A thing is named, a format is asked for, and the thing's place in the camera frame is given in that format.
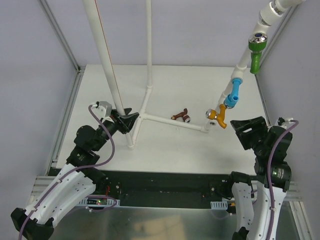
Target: gray wall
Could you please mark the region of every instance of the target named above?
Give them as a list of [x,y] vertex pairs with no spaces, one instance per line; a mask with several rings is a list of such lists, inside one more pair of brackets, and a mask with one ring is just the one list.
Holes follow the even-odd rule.
[[[47,0],[79,64],[100,59],[80,0]],[[98,0],[114,64],[147,62],[146,0]],[[154,65],[235,66],[269,0],[152,0]],[[277,26],[272,26],[269,36]]]
[[258,76],[271,122],[300,121],[287,161],[293,170],[316,239],[320,236],[320,1],[301,4]]
[[75,72],[36,0],[0,2],[0,239],[25,207],[54,143]]

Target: blue valve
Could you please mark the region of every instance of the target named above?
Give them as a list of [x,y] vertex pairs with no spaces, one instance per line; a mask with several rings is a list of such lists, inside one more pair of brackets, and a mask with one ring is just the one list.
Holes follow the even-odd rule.
[[240,78],[234,78],[232,80],[232,92],[226,97],[224,100],[224,105],[232,109],[238,102],[239,100],[239,86],[242,83],[242,80]]

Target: green valve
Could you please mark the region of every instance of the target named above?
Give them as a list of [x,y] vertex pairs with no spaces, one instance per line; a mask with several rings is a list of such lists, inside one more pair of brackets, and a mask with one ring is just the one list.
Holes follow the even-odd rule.
[[260,58],[263,50],[267,46],[267,35],[257,32],[249,38],[249,49],[251,51],[250,73],[258,74],[260,71]]

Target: yellow connector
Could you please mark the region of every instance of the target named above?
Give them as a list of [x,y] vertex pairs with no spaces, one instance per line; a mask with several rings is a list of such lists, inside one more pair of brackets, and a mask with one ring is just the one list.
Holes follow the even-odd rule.
[[225,129],[227,127],[227,124],[225,123],[225,115],[226,115],[226,107],[225,105],[221,104],[219,106],[220,113],[217,113],[215,110],[209,109],[206,111],[206,118],[210,120],[216,120],[218,124]]

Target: white board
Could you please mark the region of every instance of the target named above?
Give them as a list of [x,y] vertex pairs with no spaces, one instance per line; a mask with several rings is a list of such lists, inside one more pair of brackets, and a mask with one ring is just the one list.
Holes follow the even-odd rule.
[[[191,123],[206,122],[205,112],[215,108],[221,92],[230,80],[232,67],[153,66],[153,92],[146,112],[164,118],[188,109]],[[125,108],[138,112],[144,99],[147,68],[143,65],[115,65],[115,76]],[[97,123],[88,112],[96,101],[113,103],[101,65],[87,65],[76,98],[69,126],[57,162],[61,168],[74,148],[78,128]],[[255,174],[255,156],[244,151],[230,120],[265,117],[254,75],[247,71],[240,86],[239,102],[226,110],[226,129],[216,125],[210,133],[158,123],[142,122],[134,150],[127,147],[126,138],[114,135],[116,153],[112,161],[100,167],[104,170],[229,174],[238,171]],[[99,163],[109,157],[111,144],[100,151]]]

